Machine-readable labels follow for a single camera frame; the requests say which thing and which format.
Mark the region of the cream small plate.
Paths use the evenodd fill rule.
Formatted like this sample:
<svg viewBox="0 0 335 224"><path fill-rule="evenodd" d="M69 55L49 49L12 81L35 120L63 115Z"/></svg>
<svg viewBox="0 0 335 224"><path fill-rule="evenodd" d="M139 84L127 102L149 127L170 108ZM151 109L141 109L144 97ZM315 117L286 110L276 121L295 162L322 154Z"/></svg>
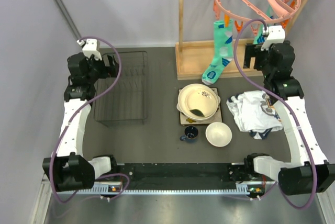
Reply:
<svg viewBox="0 0 335 224"><path fill-rule="evenodd" d="M219 96L205 85L195 84L185 91L184 107L197 117L208 118L218 109Z"/></svg>

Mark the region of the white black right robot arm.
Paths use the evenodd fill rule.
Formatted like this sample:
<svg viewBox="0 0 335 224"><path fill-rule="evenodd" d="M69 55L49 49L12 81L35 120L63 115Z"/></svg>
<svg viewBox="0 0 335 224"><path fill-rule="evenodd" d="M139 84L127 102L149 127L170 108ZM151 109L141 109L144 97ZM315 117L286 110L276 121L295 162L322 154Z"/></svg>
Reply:
<svg viewBox="0 0 335 224"><path fill-rule="evenodd" d="M267 154L250 154L244 160L244 173L251 180L265 175L277 181L285 195L323 193L334 182L334 164L329 163L317 143L302 87L291 75L294 48L285 40L285 30L280 25L268 26L262 35L262 42L246 46L244 67L248 68L251 58L255 58L254 69L262 72L264 88L271 92L270 103L283 125L291 160L283 162Z"/></svg>

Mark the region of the cream round plate with drawing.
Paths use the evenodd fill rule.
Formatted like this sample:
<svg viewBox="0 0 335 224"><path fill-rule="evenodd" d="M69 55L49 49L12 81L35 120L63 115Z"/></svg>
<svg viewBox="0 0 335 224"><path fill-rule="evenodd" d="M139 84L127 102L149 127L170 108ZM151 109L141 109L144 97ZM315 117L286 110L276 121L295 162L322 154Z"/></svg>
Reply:
<svg viewBox="0 0 335 224"><path fill-rule="evenodd" d="M196 83L182 88L177 100L177 109L195 121L211 118L221 102L221 98L210 87Z"/></svg>

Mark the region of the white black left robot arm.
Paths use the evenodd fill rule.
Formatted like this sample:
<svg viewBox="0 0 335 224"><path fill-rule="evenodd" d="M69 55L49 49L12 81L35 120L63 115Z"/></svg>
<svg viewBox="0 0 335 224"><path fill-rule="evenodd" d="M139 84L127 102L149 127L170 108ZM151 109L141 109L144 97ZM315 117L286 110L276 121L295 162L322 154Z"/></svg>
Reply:
<svg viewBox="0 0 335 224"><path fill-rule="evenodd" d="M103 176L114 180L119 173L112 155L90 161L83 157L83 139L92 104L110 92L121 77L118 51L103 57L98 37L77 41L81 51L67 59L69 77L64 92L64 117L55 150L45 158L42 168L55 192L90 189Z"/></svg>

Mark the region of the square floral ceramic plate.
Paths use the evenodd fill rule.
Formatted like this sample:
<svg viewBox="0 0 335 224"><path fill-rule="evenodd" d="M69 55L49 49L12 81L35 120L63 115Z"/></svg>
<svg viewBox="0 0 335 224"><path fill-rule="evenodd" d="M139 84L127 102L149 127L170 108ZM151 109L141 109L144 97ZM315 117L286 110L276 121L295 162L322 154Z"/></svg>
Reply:
<svg viewBox="0 0 335 224"><path fill-rule="evenodd" d="M222 117L222 112L221 112L221 105L220 103L218 104L218 109L217 111L213 114L212 117L206 119L206 120L193 120L189 117L187 117L182 110L180 109L179 104L176 106L177 110L180 113L180 124L182 126L188 126L188 125L208 125L211 124L212 122L223 122L223 117Z"/></svg>

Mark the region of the red floral bowl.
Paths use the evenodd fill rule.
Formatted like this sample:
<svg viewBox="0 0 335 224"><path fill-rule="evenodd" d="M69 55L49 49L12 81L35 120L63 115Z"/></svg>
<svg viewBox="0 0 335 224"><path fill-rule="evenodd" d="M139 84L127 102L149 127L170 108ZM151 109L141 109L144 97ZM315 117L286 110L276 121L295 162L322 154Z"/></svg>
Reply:
<svg viewBox="0 0 335 224"><path fill-rule="evenodd" d="M231 142L232 131L222 122L213 122L207 126L205 136L211 145L221 148Z"/></svg>

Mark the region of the blue ceramic mug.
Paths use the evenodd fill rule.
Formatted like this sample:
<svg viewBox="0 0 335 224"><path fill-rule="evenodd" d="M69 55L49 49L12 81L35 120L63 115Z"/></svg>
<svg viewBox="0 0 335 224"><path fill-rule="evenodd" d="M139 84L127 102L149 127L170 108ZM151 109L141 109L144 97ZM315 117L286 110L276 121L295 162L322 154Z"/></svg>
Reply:
<svg viewBox="0 0 335 224"><path fill-rule="evenodd" d="M194 143L198 136L198 129L194 126L187 126L184 130L182 136L180 136L180 141L187 143Z"/></svg>

